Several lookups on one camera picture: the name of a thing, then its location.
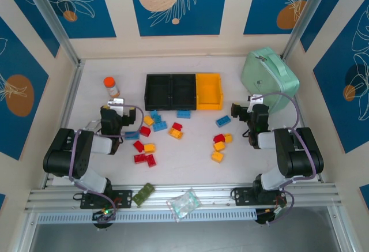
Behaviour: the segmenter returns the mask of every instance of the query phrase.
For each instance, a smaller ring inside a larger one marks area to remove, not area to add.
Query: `plastic bag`
[[[184,195],[173,198],[167,201],[175,221],[179,222],[182,218],[187,216],[194,209],[201,206],[193,189],[189,189]]]

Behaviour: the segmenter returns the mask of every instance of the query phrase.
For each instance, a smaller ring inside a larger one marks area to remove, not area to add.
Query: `red lego brick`
[[[220,134],[220,135],[215,136],[214,139],[213,139],[213,141],[215,143],[220,142],[220,141],[225,142],[225,137],[224,137],[223,134]]]
[[[145,149],[144,145],[140,141],[136,141],[133,146],[136,147],[139,153],[141,153]]]
[[[182,130],[182,125],[181,124],[179,124],[179,123],[174,123],[173,124],[173,126],[172,126],[172,128],[174,128],[174,129],[176,129],[176,130],[178,130],[178,131],[181,131]]]
[[[146,161],[146,155],[145,154],[139,154],[139,155],[134,155],[134,163],[135,164],[139,164],[139,163],[143,163]]]
[[[148,162],[149,167],[156,166],[156,162],[152,154],[146,156],[146,161]]]
[[[148,137],[151,133],[151,129],[150,128],[147,128],[145,126],[141,127],[141,130],[140,130],[140,134],[145,136],[145,137]]]

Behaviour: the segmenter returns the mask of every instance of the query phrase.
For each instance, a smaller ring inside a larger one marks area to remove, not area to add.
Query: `spice jar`
[[[104,85],[106,87],[106,89],[108,90],[108,93],[110,95],[111,98],[116,98],[119,95],[121,95],[121,93],[119,92],[118,87],[116,86],[115,80],[113,77],[109,76],[106,77],[104,79]]]

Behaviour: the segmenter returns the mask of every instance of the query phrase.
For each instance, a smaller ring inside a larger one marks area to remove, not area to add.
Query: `orange lid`
[[[107,87],[107,88],[112,88],[115,86],[115,80],[113,77],[109,76],[109,77],[106,77],[104,79],[104,85]]]

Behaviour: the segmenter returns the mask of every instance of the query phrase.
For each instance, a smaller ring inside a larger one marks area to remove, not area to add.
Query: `mint green bag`
[[[248,54],[241,81],[252,95],[282,92],[293,97],[300,86],[298,78],[270,47]],[[264,104],[269,106],[270,114],[282,110],[288,103],[288,98],[281,95],[264,98]]]

